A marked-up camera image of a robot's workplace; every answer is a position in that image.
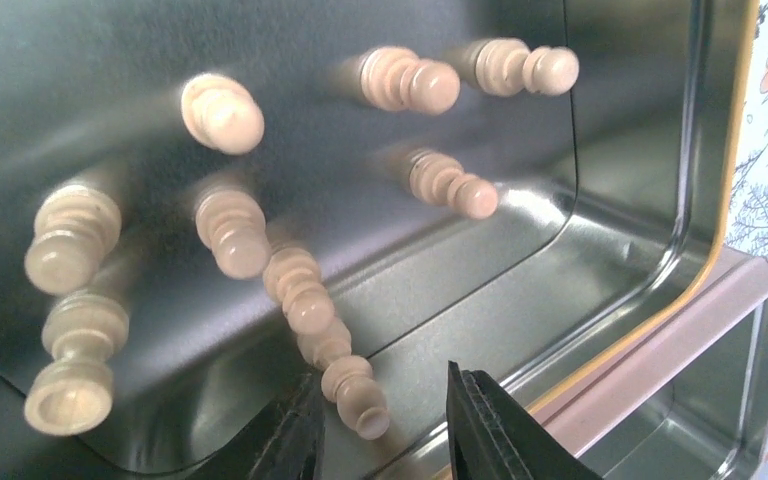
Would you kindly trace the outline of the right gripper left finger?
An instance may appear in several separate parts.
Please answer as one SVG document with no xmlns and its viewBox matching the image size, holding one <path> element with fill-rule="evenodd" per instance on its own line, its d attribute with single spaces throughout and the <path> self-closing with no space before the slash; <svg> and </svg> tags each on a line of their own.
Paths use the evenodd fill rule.
<svg viewBox="0 0 768 480">
<path fill-rule="evenodd" d="M 317 374 L 304 374 L 258 412 L 190 479 L 320 479 L 325 399 Z"/>
</svg>

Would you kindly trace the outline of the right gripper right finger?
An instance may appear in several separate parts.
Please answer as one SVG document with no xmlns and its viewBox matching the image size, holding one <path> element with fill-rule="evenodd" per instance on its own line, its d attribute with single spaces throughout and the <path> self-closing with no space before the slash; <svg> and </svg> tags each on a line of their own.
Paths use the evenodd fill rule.
<svg viewBox="0 0 768 480">
<path fill-rule="evenodd" d="M 601 479 L 483 370 L 448 363 L 446 422 L 454 479 Z"/>
</svg>

